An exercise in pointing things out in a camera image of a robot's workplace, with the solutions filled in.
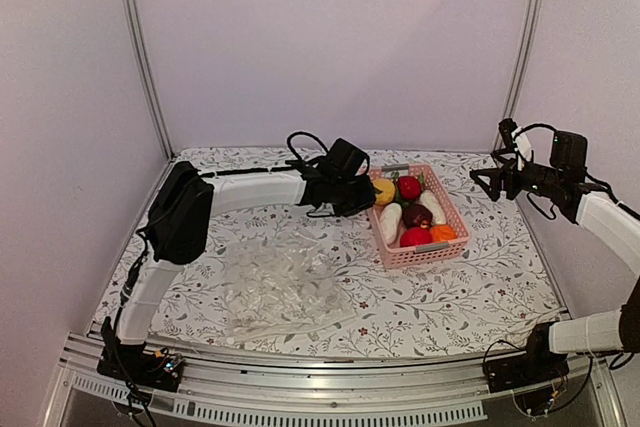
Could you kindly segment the red toy strawberry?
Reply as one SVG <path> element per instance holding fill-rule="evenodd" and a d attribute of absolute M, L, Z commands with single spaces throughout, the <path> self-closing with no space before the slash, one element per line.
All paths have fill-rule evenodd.
<path fill-rule="evenodd" d="M 397 193 L 405 201 L 414 201 L 422 193 L 422 184 L 412 176 L 401 176 L 396 181 Z"/>

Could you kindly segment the dark red toy fruit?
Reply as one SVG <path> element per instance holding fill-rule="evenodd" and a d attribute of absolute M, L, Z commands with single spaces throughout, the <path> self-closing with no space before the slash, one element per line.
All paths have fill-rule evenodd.
<path fill-rule="evenodd" d="M 402 222 L 407 229 L 412 227 L 431 228 L 432 214 L 419 203 L 407 206 L 402 212 Z"/>

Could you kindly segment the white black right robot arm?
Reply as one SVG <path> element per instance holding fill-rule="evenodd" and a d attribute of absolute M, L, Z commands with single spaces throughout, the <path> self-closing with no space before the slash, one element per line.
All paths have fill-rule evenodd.
<path fill-rule="evenodd" d="M 557 214 L 593 234 L 634 274 L 639 273 L 639 214 L 605 181 L 588 173 L 586 137 L 545 123 L 526 127 L 507 118 L 499 123 L 504 146 L 491 153 L 495 168 L 472 170 L 470 178 L 494 202 L 524 192 L 549 200 L 549 220 Z M 517 374 L 537 383 L 552 371 L 556 357 L 572 353 L 639 352 L 639 286 L 619 308 L 576 319 L 547 322 L 532 330 Z"/>

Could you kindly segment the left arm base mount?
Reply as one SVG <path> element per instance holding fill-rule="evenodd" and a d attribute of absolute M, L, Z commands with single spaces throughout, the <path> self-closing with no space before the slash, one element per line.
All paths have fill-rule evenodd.
<path fill-rule="evenodd" d="M 127 345 L 116 341 L 104 347 L 97 372 L 136 387 L 177 392 L 180 386 L 184 359 L 171 354 L 166 348 L 153 353 L 145 350 L 146 344 Z"/>

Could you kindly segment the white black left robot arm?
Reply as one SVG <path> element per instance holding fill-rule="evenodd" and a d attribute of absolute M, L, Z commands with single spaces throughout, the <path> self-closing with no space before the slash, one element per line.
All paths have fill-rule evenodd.
<path fill-rule="evenodd" d="M 270 205 L 305 207 L 311 218 L 350 217 L 374 204 L 369 169 L 369 155 L 342 138 L 314 158 L 295 153 L 282 166 L 201 172 L 188 161 L 176 163 L 136 232 L 143 251 L 128 270 L 118 310 L 101 327 L 113 348 L 111 366 L 128 381 L 148 373 L 137 349 L 174 278 L 203 255 L 212 217 Z"/>

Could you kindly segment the clear zip top bag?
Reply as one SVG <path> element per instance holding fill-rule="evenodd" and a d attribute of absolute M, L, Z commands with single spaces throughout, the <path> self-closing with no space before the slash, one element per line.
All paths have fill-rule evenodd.
<path fill-rule="evenodd" d="M 319 332 L 356 317 L 322 239 L 306 229 L 229 245 L 223 286 L 231 345 Z"/>

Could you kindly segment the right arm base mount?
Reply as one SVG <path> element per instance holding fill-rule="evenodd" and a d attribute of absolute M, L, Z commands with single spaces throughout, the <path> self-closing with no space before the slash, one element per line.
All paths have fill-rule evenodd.
<path fill-rule="evenodd" d="M 507 357 L 483 357 L 482 371 L 491 393 L 529 387 L 569 373 L 566 354 L 526 351 Z"/>

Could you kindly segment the red toy tomato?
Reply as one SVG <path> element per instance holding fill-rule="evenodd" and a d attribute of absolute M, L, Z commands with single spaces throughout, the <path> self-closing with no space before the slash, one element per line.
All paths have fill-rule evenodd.
<path fill-rule="evenodd" d="M 433 236 L 429 229 L 412 227 L 406 230 L 400 238 L 400 247 L 416 247 L 433 243 Z"/>

